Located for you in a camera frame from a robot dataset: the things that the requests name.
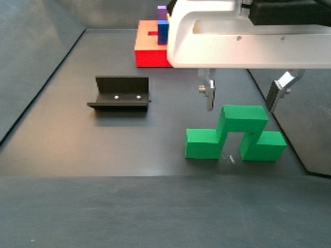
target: red block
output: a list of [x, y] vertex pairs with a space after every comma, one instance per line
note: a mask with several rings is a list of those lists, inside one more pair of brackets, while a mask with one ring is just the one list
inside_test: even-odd
[[141, 20], [135, 45], [137, 67], [172, 67], [167, 45], [157, 44], [157, 20]]

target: dark gray wall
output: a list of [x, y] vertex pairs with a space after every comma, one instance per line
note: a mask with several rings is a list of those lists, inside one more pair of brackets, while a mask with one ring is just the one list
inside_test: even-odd
[[84, 26], [52, 0], [0, 0], [0, 141]]
[[[282, 70], [250, 70], [264, 96]], [[278, 103], [275, 118], [308, 171], [331, 174], [331, 70], [307, 70]]]
[[156, 19], [157, 5], [169, 0], [57, 0], [87, 28], [136, 29], [140, 19]]

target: blue object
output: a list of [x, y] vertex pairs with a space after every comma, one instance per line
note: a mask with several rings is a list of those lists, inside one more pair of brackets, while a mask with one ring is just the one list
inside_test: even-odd
[[169, 21], [157, 20], [157, 44], [168, 44], [168, 30], [169, 30]]

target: green block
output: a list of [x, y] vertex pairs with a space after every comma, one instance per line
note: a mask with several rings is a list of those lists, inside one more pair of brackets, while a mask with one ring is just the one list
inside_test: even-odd
[[215, 129], [185, 130], [185, 158], [219, 159], [222, 148]]
[[275, 161], [287, 146], [280, 132], [263, 131], [258, 142], [247, 135], [240, 143], [240, 156], [246, 161]]
[[224, 105], [218, 123], [219, 137], [228, 132], [260, 133], [270, 119], [262, 106]]

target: black metal bracket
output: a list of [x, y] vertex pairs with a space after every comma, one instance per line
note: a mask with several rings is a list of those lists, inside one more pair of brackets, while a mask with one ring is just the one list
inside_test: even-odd
[[149, 103], [148, 77], [96, 77], [99, 97], [87, 105], [95, 110], [143, 110]]

